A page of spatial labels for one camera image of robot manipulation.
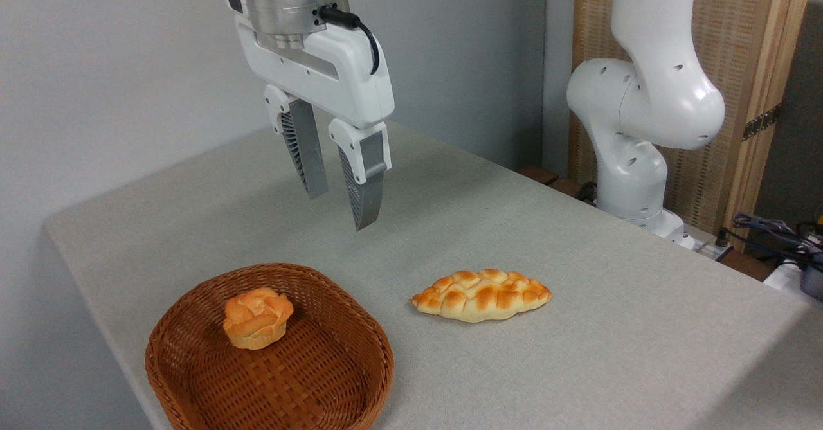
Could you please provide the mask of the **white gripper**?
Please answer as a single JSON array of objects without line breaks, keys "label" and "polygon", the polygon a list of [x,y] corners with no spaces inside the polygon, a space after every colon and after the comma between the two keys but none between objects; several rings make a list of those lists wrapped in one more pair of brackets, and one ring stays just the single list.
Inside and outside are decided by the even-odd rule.
[{"label": "white gripper", "polygon": [[335,116],[329,134],[338,146],[356,231],[368,227],[378,219],[383,175],[393,166],[387,125],[380,122],[395,109],[387,62],[371,75],[368,37],[334,24],[307,35],[303,49],[277,48],[239,11],[248,9],[245,0],[226,2],[251,70],[269,84],[264,98],[271,125],[282,135],[309,198],[329,190],[314,105]]}]

